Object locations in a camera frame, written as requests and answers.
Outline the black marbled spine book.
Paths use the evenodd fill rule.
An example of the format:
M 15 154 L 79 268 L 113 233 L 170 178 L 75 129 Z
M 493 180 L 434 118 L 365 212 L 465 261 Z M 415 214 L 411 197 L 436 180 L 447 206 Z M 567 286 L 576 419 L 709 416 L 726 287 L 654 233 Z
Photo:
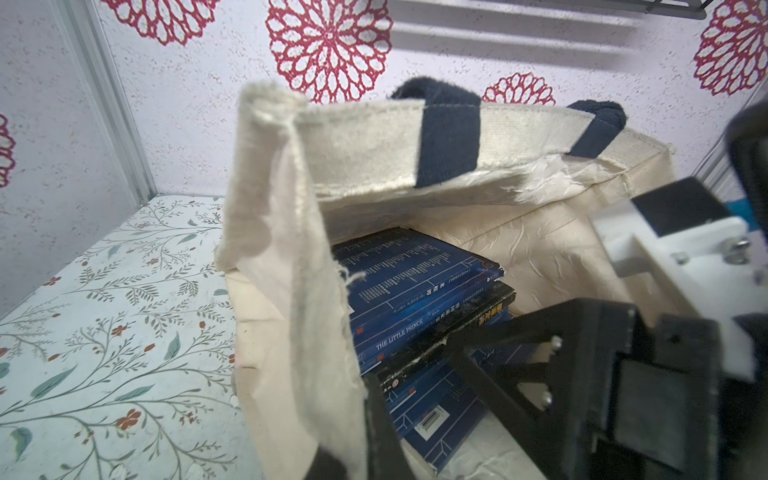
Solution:
M 409 340 L 368 375 L 378 380 L 384 393 L 404 386 L 413 377 L 440 361 L 452 334 L 482 326 L 492 318 L 506 313 L 516 299 L 516 294 L 511 286 L 494 282 Z

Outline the cream canvas tote bag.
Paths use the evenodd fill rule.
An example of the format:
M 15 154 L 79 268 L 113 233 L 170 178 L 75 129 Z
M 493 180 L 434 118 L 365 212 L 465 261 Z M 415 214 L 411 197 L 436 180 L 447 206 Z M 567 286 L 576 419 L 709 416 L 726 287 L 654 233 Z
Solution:
M 669 147 L 621 128 L 594 157 L 585 107 L 494 104 L 429 78 L 389 100 L 312 105 L 267 83 L 239 99 L 215 264 L 236 319 L 233 381 L 268 479 L 320 458 L 371 474 L 367 389 L 347 299 L 364 276 L 335 243 L 407 226 L 501 264 L 527 314 L 573 298 L 668 306 L 647 274 L 620 279 L 589 215 L 669 184 Z

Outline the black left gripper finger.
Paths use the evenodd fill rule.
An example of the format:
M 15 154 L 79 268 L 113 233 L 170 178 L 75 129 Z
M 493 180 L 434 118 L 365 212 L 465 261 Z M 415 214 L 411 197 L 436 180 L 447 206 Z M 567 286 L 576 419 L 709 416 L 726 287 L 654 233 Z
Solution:
M 363 384 L 367 388 L 365 401 L 366 469 L 363 479 L 414 479 L 399 437 L 396 434 L 391 415 L 388 412 L 381 384 L 375 375 L 365 375 Z M 342 480 L 352 479 L 342 461 L 329 451 L 319 447 L 305 475 L 305 479 Z

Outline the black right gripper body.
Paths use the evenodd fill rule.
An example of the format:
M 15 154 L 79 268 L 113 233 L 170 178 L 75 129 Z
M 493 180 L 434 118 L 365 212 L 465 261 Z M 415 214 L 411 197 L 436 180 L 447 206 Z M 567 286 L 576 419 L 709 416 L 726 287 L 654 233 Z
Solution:
M 675 306 L 578 298 L 448 338 L 451 366 L 550 479 L 718 479 L 757 465 L 767 280 L 749 223 L 694 177 L 593 213 L 615 274 Z

